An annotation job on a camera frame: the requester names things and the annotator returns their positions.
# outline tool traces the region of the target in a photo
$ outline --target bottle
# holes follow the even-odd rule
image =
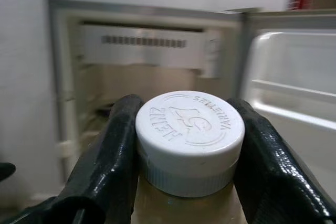
[[[132,224],[245,223],[232,182],[245,128],[230,104],[169,92],[139,110],[135,128],[141,168]]]

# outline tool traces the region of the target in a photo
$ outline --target vent grille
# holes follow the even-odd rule
[[[149,46],[149,47],[170,47],[185,48],[187,41],[180,39],[162,39],[148,37],[128,37],[128,36],[101,36],[103,44]]]

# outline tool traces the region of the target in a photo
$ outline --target plastic cap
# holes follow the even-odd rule
[[[245,128],[239,113],[214,95],[175,91],[138,112],[138,152],[146,179],[181,197],[202,197],[233,178]]]

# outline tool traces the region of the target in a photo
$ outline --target white wall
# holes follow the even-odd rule
[[[263,7],[286,0],[87,0],[190,9]],[[0,0],[0,161],[17,164],[0,184],[0,205],[15,195],[54,194],[60,187],[56,126],[43,0]]]

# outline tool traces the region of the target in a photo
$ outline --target white bottle cap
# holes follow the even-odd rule
[[[180,197],[202,197],[233,178],[245,128],[239,113],[214,95],[175,91],[147,102],[135,121],[146,179]]]

